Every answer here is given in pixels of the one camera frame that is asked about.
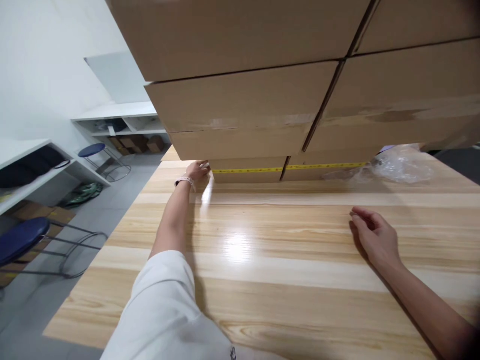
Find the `hand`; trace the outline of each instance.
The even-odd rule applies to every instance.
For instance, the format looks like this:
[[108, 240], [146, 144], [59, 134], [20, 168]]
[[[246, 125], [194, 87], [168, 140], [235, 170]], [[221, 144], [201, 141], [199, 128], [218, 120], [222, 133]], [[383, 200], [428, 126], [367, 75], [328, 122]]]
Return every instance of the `hand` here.
[[192, 179], [193, 181], [196, 181], [196, 180], [204, 177], [210, 171], [210, 166], [207, 166], [205, 168], [201, 167], [203, 164], [206, 164], [206, 163], [208, 163], [207, 160], [197, 160], [197, 161], [191, 163], [186, 168], [185, 176]]
[[386, 266], [404, 266], [400, 259], [397, 232], [380, 214], [354, 206], [350, 215], [358, 229], [361, 245], [377, 270], [380, 271]]

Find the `white shirt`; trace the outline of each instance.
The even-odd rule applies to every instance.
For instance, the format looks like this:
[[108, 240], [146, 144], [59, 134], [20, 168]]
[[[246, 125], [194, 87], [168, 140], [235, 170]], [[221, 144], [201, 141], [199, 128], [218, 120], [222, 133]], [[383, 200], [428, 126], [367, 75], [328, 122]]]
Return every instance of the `white shirt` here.
[[153, 256], [138, 275], [101, 360], [282, 359], [233, 346], [195, 302], [192, 269], [178, 251]]

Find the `wrist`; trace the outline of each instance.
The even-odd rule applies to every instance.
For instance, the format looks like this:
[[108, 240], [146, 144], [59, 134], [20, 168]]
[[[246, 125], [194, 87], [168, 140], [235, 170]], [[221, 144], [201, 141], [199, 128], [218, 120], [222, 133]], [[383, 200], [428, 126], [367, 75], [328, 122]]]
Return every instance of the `wrist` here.
[[175, 181], [175, 186], [178, 187], [181, 183], [188, 183], [190, 184], [190, 186], [194, 186], [194, 181], [191, 177], [189, 176], [182, 176], [182, 177], [179, 177], [176, 181]]
[[400, 259], [383, 259], [372, 261], [372, 265], [384, 278], [387, 278], [390, 274], [408, 271], [407, 267]]

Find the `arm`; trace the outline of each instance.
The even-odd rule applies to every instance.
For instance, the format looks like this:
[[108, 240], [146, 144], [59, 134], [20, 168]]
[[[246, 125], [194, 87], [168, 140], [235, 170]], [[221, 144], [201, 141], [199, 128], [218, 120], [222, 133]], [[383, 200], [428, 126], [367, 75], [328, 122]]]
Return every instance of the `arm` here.
[[350, 213], [368, 259], [417, 325], [446, 360], [456, 360], [475, 329], [402, 263], [395, 229], [378, 213], [355, 206]]
[[[192, 163], [186, 169], [185, 176], [194, 181], [205, 176], [210, 171], [210, 167], [201, 167], [205, 163], [206, 161]], [[156, 232], [150, 258], [167, 250], [177, 250], [185, 254], [187, 250], [185, 231], [188, 222], [190, 188], [191, 185], [188, 181], [180, 181], [168, 200]]]

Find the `green bag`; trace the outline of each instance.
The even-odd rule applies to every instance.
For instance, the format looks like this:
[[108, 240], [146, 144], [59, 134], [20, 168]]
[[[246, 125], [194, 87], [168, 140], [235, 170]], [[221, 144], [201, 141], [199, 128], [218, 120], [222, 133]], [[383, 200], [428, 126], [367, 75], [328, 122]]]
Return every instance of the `green bag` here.
[[61, 201], [60, 207], [65, 209], [78, 208], [99, 196], [103, 189], [104, 186], [99, 182], [80, 185]]

